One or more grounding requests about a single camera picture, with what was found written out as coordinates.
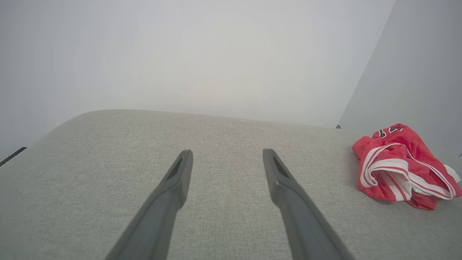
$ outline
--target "gray wall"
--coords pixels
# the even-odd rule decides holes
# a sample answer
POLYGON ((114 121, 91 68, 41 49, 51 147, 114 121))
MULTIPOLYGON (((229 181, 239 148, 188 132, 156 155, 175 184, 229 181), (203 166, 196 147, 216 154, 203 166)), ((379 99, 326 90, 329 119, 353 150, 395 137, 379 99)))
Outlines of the gray wall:
POLYGON ((394 0, 0 0, 0 160, 79 114, 335 127, 394 0))
POLYGON ((340 125, 371 135, 395 123, 434 152, 462 152, 462 1, 397 1, 340 125))

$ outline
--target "gray fabric surface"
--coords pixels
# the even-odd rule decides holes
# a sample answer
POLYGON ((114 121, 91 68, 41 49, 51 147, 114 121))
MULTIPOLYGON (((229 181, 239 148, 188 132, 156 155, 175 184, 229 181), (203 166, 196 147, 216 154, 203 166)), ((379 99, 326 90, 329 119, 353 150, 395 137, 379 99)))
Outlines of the gray fabric surface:
POLYGON ((339 129, 152 111, 67 121, 0 167, 0 259, 103 259, 183 149, 194 165, 169 259, 291 259, 261 158, 273 148, 359 260, 459 259, 462 200, 435 211, 356 188, 339 129))

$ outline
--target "black number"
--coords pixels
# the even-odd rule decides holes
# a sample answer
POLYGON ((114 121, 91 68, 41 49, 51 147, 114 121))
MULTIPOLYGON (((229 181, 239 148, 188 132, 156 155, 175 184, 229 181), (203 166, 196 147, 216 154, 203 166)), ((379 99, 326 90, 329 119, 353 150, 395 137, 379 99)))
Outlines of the black number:
POLYGON ((384 138, 385 136, 387 136, 387 134, 385 134, 385 132, 382 129, 380 129, 378 133, 379 133, 380 138, 384 138))

